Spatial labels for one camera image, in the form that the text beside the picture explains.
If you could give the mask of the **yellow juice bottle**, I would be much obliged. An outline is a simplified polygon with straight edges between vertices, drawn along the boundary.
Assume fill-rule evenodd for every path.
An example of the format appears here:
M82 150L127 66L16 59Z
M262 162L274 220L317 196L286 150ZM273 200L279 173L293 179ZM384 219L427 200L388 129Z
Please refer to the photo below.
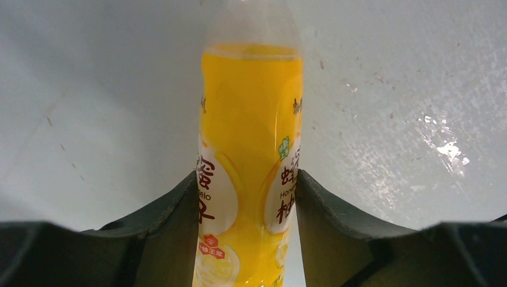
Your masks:
M282 286L303 52L286 1L227 1L201 58L194 286Z

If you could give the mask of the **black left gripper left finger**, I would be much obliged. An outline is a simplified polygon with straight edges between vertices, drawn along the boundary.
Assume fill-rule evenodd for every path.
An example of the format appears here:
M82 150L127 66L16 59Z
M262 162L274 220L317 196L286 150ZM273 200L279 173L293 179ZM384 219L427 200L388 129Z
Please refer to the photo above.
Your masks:
M198 233L196 173L98 230L1 223L2 286L191 286Z

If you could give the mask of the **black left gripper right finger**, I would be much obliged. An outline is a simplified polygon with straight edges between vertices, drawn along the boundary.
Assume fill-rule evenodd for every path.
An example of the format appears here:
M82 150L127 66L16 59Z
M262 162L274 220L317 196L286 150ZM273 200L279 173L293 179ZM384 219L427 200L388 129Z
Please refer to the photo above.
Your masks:
M307 286L505 286L506 217L412 230L370 215L300 170Z

